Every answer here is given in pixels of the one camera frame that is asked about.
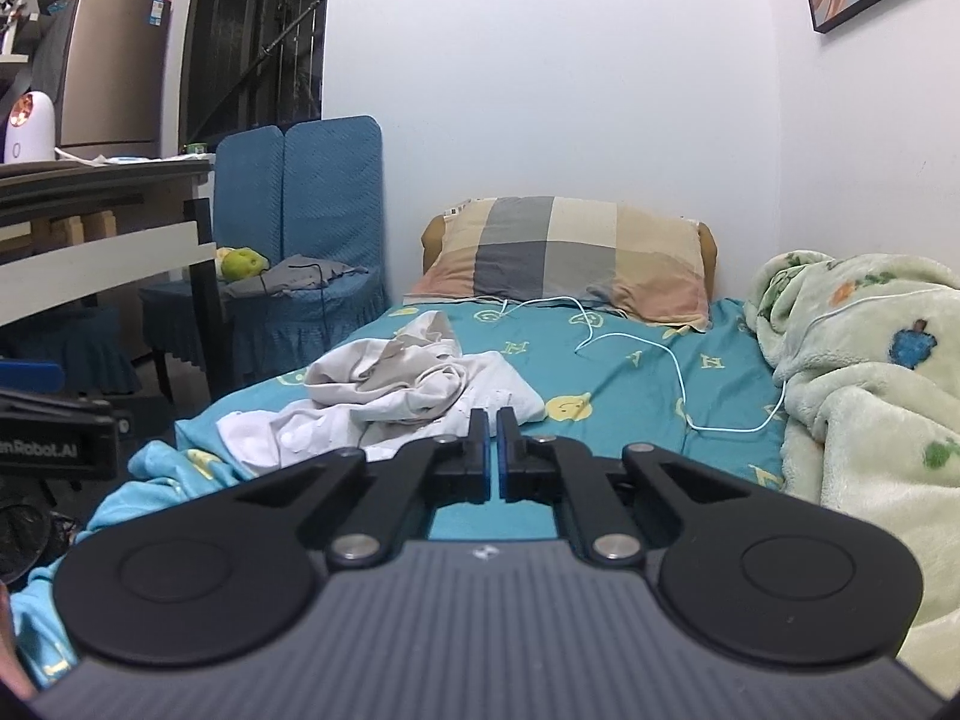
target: desk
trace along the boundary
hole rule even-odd
[[[194,314],[210,396],[233,390],[229,336],[217,290],[210,205],[198,184],[202,159],[87,167],[0,165],[0,227],[151,203],[179,203],[172,223],[58,248],[0,266],[0,325],[148,276],[190,269]]]

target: pillow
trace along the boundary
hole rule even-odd
[[[459,213],[462,207],[435,215],[426,225],[424,234],[421,235],[421,245],[424,247],[424,270],[422,272],[426,273],[430,266],[437,261],[440,252],[443,251],[443,233],[446,232],[446,221]],[[702,221],[697,223],[697,237],[700,239],[700,256],[704,261],[707,300],[713,300],[713,281],[717,270],[717,244],[713,240],[713,231],[707,226],[707,223]]]
[[[406,303],[566,295],[647,322],[707,329],[694,221],[594,200],[498,197],[470,201],[442,223],[442,250]],[[424,264],[433,254],[428,233],[438,227],[434,220],[424,232]],[[709,230],[707,237],[712,244]]]

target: desk leg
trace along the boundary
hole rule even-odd
[[[210,201],[197,197],[184,202],[184,216],[197,223],[197,242],[213,241],[210,227]],[[224,310],[217,289],[217,269],[213,260],[190,266],[193,312],[197,318],[200,348],[206,365],[206,384],[210,399],[217,400],[234,390],[233,355]]]

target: white humidifier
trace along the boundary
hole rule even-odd
[[[42,92],[22,95],[10,112],[3,161],[48,162],[56,159],[54,103]]]

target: orange light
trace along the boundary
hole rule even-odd
[[[20,127],[21,124],[26,124],[27,119],[30,119],[30,114],[34,109],[34,96],[28,92],[26,95],[21,95],[20,99],[13,103],[13,110],[10,112],[10,124],[12,127]]]

